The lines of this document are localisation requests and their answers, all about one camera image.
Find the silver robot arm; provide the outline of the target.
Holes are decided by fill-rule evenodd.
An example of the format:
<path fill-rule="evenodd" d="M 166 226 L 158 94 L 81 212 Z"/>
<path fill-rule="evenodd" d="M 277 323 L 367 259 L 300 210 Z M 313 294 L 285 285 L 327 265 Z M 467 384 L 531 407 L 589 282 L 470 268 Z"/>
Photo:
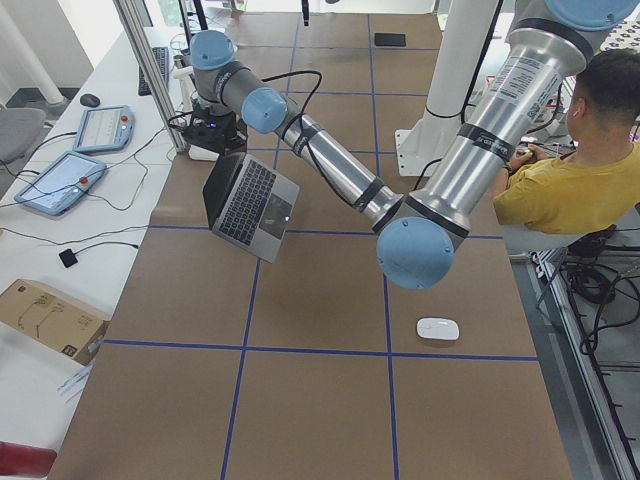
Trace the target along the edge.
<path fill-rule="evenodd" d="M 210 230 L 259 258 L 275 261 L 299 188 L 247 152 L 248 133 L 275 134 L 352 209 L 370 219 L 387 278 L 426 289 L 450 270 L 451 236 L 412 195 L 393 192 L 295 101 L 238 61 L 223 32 L 190 41 L 197 101 L 184 136 L 218 155 L 203 196 Z"/>
<path fill-rule="evenodd" d="M 585 69 L 634 1 L 519 1 L 510 52 L 471 113 L 475 84 L 498 1 L 450 5 L 424 114 L 398 130 L 399 172 L 428 177 L 385 220 L 377 258 L 389 280 L 429 288 L 450 270 L 470 231 L 469 216 L 562 81 Z"/>

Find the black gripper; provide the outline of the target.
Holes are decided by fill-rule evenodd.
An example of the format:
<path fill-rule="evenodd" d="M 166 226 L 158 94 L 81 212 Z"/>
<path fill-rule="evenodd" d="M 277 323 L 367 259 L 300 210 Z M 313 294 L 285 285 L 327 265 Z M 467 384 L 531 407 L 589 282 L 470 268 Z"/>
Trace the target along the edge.
<path fill-rule="evenodd" d="M 246 124 L 234 112 L 214 114 L 196 104 L 182 136 L 189 144 L 214 153 L 246 151 Z"/>

